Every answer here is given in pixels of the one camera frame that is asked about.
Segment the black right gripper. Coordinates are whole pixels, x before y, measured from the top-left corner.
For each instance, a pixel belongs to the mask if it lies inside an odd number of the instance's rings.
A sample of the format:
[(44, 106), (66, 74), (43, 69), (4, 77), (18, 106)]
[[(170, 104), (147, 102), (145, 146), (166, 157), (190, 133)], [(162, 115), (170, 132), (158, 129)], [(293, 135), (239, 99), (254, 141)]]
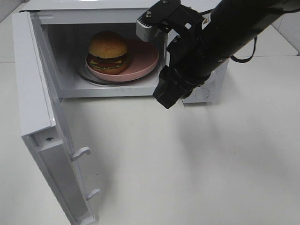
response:
[(166, 109), (180, 98), (189, 97), (222, 63), (221, 9), (217, 6), (204, 14), (182, 5), (180, 0), (159, 0), (138, 17), (137, 22), (145, 27), (158, 25), (166, 33), (170, 30), (178, 33), (167, 48), (170, 62), (160, 71), (153, 92), (153, 97)]

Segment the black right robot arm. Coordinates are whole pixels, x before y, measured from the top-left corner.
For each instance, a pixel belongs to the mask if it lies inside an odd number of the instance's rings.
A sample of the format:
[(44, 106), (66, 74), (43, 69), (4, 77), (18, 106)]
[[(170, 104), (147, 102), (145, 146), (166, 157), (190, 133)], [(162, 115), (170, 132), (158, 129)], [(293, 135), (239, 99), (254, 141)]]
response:
[(202, 13), (178, 0), (158, 1), (136, 21), (136, 34), (145, 42), (158, 31), (177, 32), (167, 47), (170, 62), (159, 74), (153, 97), (172, 107), (280, 16), (299, 10), (297, 0), (223, 0)]

